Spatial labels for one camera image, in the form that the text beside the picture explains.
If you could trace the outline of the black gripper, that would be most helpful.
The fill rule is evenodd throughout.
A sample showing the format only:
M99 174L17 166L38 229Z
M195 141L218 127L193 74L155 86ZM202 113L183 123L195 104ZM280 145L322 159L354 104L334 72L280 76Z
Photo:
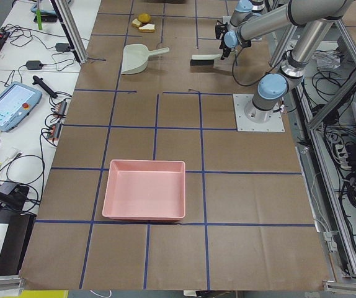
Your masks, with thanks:
M231 48L227 47L224 41L224 37L227 31L228 23L217 20L215 24L215 38L221 41L219 46L219 49L223 51L220 58L221 60L228 58L231 53Z

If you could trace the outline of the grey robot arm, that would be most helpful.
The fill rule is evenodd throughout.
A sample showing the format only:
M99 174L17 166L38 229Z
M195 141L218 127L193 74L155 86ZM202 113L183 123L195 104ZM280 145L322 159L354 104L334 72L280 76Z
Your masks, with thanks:
M263 0L239 0L234 8L229 23L233 27L238 27L251 17L258 16L265 8Z
M263 1L239 1L229 21L216 23L215 36L221 42L222 58L236 47L249 48L254 39L284 30L269 62L272 68L278 68L277 72L267 72L256 81L257 91L244 108L250 121L263 124L270 120L277 101L300 84L332 23L342 19L351 4L296 0L262 13Z

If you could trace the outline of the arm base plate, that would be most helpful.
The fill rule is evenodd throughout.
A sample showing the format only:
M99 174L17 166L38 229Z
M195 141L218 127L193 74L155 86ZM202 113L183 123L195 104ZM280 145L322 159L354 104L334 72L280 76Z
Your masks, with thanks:
M253 94L233 94L237 131L284 133L285 128L278 104L269 111L261 111L253 105L253 97Z

